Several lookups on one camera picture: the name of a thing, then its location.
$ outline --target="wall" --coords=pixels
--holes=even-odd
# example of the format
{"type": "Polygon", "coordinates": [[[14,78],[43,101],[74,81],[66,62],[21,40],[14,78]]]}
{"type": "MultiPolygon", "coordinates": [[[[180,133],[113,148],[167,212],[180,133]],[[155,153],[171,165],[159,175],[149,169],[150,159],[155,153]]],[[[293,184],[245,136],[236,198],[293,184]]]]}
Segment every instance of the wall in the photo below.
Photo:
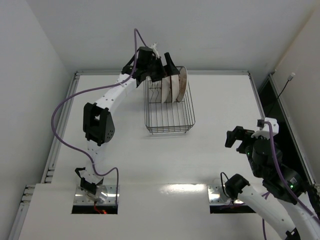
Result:
{"type": "Polygon", "coordinates": [[[320,181],[320,7],[288,49],[274,74],[278,93],[290,73],[294,79],[287,85],[280,99],[300,138],[309,166],[317,182],[320,181]]]}
{"type": "Polygon", "coordinates": [[[317,0],[27,0],[73,73],[120,69],[133,28],[177,65],[249,70],[259,86],[317,0]]]}
{"type": "Polygon", "coordinates": [[[0,1],[0,239],[26,184],[41,180],[50,118],[71,76],[25,0],[0,1]]]}

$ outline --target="robotic arm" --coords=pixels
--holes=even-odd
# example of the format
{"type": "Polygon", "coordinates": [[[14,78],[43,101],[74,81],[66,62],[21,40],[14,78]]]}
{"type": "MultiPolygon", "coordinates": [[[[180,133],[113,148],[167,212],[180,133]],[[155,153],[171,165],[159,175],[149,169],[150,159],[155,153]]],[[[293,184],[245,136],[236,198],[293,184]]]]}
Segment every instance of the robotic arm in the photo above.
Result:
{"type": "Polygon", "coordinates": [[[312,191],[309,191],[311,188],[306,187],[306,183],[296,171],[283,164],[283,154],[276,145],[277,162],[287,185],[298,196],[298,199],[312,211],[313,215],[310,215],[287,191],[276,171],[273,161],[269,126],[263,122],[270,122],[272,124],[273,136],[279,132],[277,120],[265,118],[264,120],[258,120],[260,130],[256,132],[244,129],[241,126],[235,127],[233,131],[228,131],[225,147],[231,148],[236,140],[242,141],[236,151],[247,156],[253,175],[263,179],[263,186],[278,199],[291,219],[287,216],[279,215],[250,186],[249,182],[239,174],[235,174],[225,183],[225,191],[232,199],[238,198],[245,202],[263,217],[276,230],[281,239],[319,240],[320,225],[317,219],[314,218],[316,216],[314,209],[319,209],[319,197],[315,196],[312,191]]]}
{"type": "Polygon", "coordinates": [[[134,56],[123,67],[114,87],[107,91],[95,103],[87,103],[83,111],[83,131],[87,139],[87,152],[93,162],[88,161],[84,168],[76,168],[75,172],[80,177],[80,187],[92,199],[99,202],[103,183],[103,176],[97,175],[95,169],[100,169],[105,159],[105,148],[107,143],[115,134],[115,125],[112,115],[120,103],[128,94],[139,87],[139,85],[151,78],[152,82],[161,81],[163,78],[178,76],[179,70],[171,60],[170,54],[164,54],[167,65],[163,66],[156,44],[150,47],[140,47],[136,61],[136,68],[132,74],[134,56]]]}

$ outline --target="metal rack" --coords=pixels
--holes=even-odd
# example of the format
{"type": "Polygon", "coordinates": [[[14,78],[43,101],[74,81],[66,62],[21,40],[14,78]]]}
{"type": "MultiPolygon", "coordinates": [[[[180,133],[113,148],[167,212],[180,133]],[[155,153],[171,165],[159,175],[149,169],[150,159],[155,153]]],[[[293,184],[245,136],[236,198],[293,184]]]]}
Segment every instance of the metal rack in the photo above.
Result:
{"type": "Polygon", "coordinates": [[[144,81],[144,122],[151,134],[186,133],[196,122],[189,83],[181,102],[161,103],[162,82],[144,81]]]}

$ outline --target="gray wall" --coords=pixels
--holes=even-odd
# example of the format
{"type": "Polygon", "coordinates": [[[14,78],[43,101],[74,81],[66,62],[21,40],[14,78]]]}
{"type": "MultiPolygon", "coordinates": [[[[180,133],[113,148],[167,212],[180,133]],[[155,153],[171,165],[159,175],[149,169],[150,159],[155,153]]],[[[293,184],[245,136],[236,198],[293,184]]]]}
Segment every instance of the gray wall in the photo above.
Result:
{"type": "Polygon", "coordinates": [[[41,180],[50,118],[71,76],[25,0],[0,1],[0,239],[26,184],[41,180]]]}
{"type": "Polygon", "coordinates": [[[296,75],[280,99],[293,122],[313,176],[320,181],[320,7],[288,49],[274,74],[278,93],[290,73],[296,75]]]}
{"type": "Polygon", "coordinates": [[[133,28],[189,69],[273,71],[317,0],[27,0],[67,69],[120,69],[133,28]]]}

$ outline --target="table surface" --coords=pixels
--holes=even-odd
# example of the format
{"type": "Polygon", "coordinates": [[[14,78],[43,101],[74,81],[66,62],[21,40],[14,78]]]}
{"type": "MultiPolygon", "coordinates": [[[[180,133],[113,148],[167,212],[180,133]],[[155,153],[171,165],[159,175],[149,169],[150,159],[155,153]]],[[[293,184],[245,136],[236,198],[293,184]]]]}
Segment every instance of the table surface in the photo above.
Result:
{"type": "MultiPolygon", "coordinates": [[[[113,84],[115,75],[82,75],[76,91],[113,84]]],[[[261,193],[244,154],[225,148],[226,132],[235,126],[256,130],[260,112],[247,75],[190,75],[195,125],[181,136],[151,136],[145,127],[143,86],[133,91],[112,116],[115,135],[101,172],[119,168],[118,215],[71,214],[86,156],[62,146],[51,184],[37,184],[20,240],[263,240],[262,220],[254,213],[210,214],[206,184],[224,171],[248,179],[261,193]]],[[[77,96],[63,139],[86,149],[83,107],[106,90],[77,96]]],[[[115,174],[104,180],[115,184],[115,174]]],[[[281,209],[274,202],[274,207],[281,209]]],[[[267,225],[269,239],[279,237],[267,225]]]]}

